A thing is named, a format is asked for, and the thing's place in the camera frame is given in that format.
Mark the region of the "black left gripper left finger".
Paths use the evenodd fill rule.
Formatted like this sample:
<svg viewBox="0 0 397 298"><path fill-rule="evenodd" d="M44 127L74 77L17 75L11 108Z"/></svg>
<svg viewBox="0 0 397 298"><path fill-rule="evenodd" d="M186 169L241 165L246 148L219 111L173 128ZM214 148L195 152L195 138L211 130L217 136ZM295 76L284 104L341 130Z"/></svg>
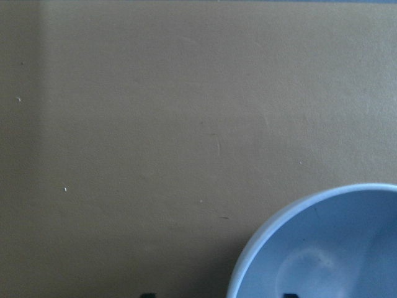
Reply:
<svg viewBox="0 0 397 298"><path fill-rule="evenodd" d="M155 293L142 293L140 295L140 298L156 298L156 294Z"/></svg>

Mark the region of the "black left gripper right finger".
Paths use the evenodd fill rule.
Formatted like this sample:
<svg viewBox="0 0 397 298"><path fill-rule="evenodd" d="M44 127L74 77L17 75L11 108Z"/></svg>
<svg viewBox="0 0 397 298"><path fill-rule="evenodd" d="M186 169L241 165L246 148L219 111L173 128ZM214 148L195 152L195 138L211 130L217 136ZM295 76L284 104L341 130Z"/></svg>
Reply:
<svg viewBox="0 0 397 298"><path fill-rule="evenodd" d="M283 298L297 298L297 294L296 293L284 293Z"/></svg>

